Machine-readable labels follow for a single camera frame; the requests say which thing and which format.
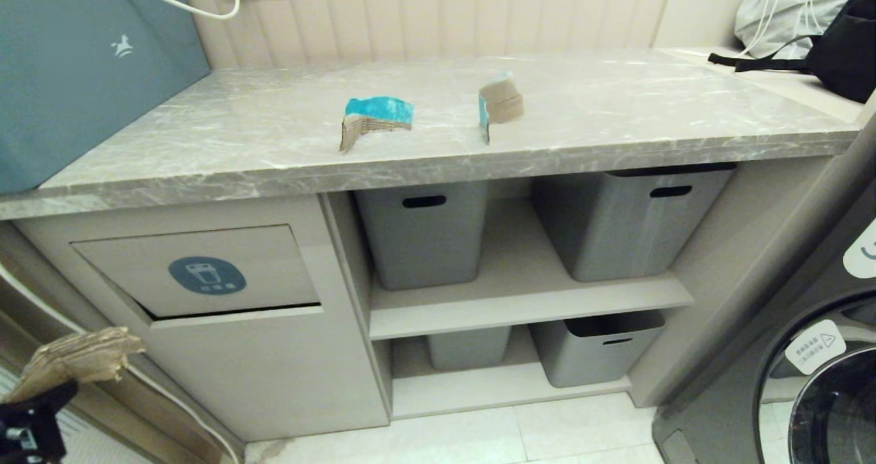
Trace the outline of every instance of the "white tile floor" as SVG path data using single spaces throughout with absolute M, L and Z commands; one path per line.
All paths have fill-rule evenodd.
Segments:
M 654 408 L 626 393 L 392 422 L 391 426 L 256 442 L 247 464 L 663 464 Z

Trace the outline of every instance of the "white paneled wall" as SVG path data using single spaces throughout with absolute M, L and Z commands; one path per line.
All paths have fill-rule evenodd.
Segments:
M 231 0 L 190 0 L 210 11 Z M 213 68 L 647 47 L 666 0 L 244 0 L 196 18 Z

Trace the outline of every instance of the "laundry room cabinet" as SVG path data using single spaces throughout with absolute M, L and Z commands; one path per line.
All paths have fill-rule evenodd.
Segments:
M 241 439 L 388 424 L 319 196 L 16 225 Z

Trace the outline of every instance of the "sticker label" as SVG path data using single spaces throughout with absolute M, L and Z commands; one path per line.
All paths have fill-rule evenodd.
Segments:
M 836 324 L 833 320 L 822 320 L 797 336 L 785 348 L 785 357 L 804 374 L 812 374 L 844 352 L 845 340 Z
M 234 265 L 213 257 L 186 257 L 167 268 L 179 286 L 201 295 L 231 295 L 246 287 Z
M 845 251 L 842 264 L 851 276 L 860 279 L 876 277 L 876 220 Z

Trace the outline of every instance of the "shelf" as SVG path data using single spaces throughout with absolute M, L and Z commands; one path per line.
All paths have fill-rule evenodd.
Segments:
M 392 344 L 392 419 L 495 408 L 528 402 L 624 392 L 627 377 L 607 383 L 557 389 L 548 382 L 525 326 L 512 330 L 501 365 L 439 371 L 428 360 L 422 337 Z
M 370 338 L 516 326 L 692 302 L 671 272 L 591 283 L 573 280 L 529 201 L 502 199 L 487 214 L 478 279 L 398 292 L 388 292 L 375 280 Z

